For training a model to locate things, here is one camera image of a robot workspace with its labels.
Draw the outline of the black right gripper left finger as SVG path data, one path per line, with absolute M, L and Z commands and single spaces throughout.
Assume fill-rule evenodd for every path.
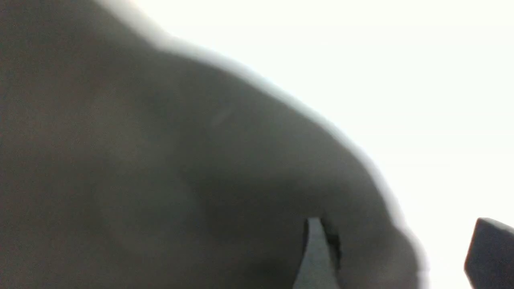
M 306 251 L 293 288 L 337 289 L 329 248 L 321 222 L 317 218 L 310 218 L 308 226 Z

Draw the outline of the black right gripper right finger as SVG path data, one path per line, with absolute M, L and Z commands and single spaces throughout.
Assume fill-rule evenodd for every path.
M 464 271 L 473 289 L 512 289 L 513 227 L 493 218 L 477 218 Z

